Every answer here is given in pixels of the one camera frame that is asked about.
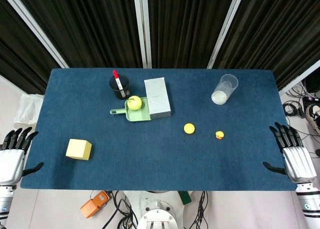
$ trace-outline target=clear plastic cup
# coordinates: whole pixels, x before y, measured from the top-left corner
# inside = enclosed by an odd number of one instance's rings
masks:
[[[225,104],[234,90],[238,87],[238,84],[238,79],[234,75],[223,75],[211,95],[212,101],[218,105]]]

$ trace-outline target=orange device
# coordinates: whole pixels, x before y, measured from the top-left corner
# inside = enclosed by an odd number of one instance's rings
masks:
[[[85,218],[92,217],[97,211],[100,210],[108,201],[110,196],[104,190],[100,191],[93,199],[90,198],[81,208],[80,211]]]

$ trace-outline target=yellow tennis ball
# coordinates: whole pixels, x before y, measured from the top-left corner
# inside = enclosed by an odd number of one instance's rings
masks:
[[[136,111],[141,108],[142,101],[140,97],[133,95],[129,97],[127,105],[131,110]]]

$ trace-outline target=black curtain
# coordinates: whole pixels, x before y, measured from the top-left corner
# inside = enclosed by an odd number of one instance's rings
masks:
[[[320,0],[242,0],[214,68],[272,70],[279,89],[320,58]]]
[[[57,67],[7,0],[0,0],[0,75],[27,93],[44,94]]]
[[[21,0],[70,67],[142,67],[134,0]]]
[[[232,0],[148,0],[153,68],[206,68]]]

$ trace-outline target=robot finger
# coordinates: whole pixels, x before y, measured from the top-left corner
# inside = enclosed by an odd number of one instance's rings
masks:
[[[25,139],[26,139],[26,137],[27,137],[27,134],[28,134],[31,130],[32,130],[32,127],[30,126],[30,127],[28,127],[27,129],[25,129],[25,130],[21,133],[21,135],[20,135],[20,137],[19,137],[19,139],[18,139],[18,142],[17,142],[16,145],[15,145],[15,149],[21,149],[21,148],[22,148],[22,145],[23,145],[23,143],[25,142]]]
[[[301,138],[300,138],[300,135],[299,135],[298,131],[297,131],[296,129],[294,129],[293,127],[291,127],[291,126],[289,127],[289,129],[292,131],[292,133],[293,133],[293,135],[294,135],[294,138],[295,138],[295,140],[296,140],[297,145],[298,145],[299,147],[303,147],[304,144],[302,143],[302,140],[301,140]]]
[[[36,165],[36,167],[30,168],[30,169],[25,169],[22,172],[22,177],[29,175],[31,173],[36,173],[37,171],[39,171],[42,167],[44,166],[43,162],[40,162],[38,165]]]
[[[286,130],[284,129],[284,127],[283,127],[282,125],[280,125],[278,122],[275,122],[274,124],[275,124],[275,126],[278,128],[278,130],[279,130],[279,132],[280,132],[280,134],[281,134],[281,136],[282,136],[282,138],[283,138],[283,141],[284,141],[286,147],[291,147],[291,146],[292,146],[292,145],[291,145],[291,142],[290,142],[290,140],[289,140],[289,137],[288,137],[288,135],[287,135]]]
[[[282,138],[281,134],[275,129],[273,126],[269,126],[270,131],[273,133],[276,143],[280,149],[280,152],[283,153],[283,148],[286,147],[284,139]]]
[[[18,130],[16,130],[13,135],[11,136],[11,140],[10,140],[10,144],[9,144],[9,149],[15,148],[16,143],[17,143],[17,139],[19,137],[19,134],[21,133],[22,128],[19,128]]]
[[[6,150],[9,148],[10,140],[11,140],[11,137],[14,133],[15,133],[15,131],[12,130],[5,136],[1,150]]]
[[[271,172],[287,175],[286,170],[284,168],[282,168],[282,167],[274,167],[274,166],[270,165],[268,162],[265,162],[265,161],[262,162],[262,164]]]
[[[22,145],[22,148],[21,148],[22,150],[24,150],[24,154],[27,154],[27,151],[28,151],[28,149],[29,149],[29,147],[30,147],[31,141],[32,141],[32,139],[33,139],[36,135],[38,135],[38,132],[37,132],[37,131],[31,133],[31,134],[25,139],[25,141],[24,141],[24,143],[23,143],[23,145]]]
[[[286,131],[286,134],[288,135],[288,137],[289,137],[289,139],[290,139],[291,145],[292,145],[293,147],[296,147],[296,146],[298,145],[298,143],[297,143],[297,140],[296,140],[296,138],[295,138],[294,133],[292,132],[292,130],[291,130],[290,128],[286,127],[285,125],[283,125],[283,128],[284,128],[284,130]]]

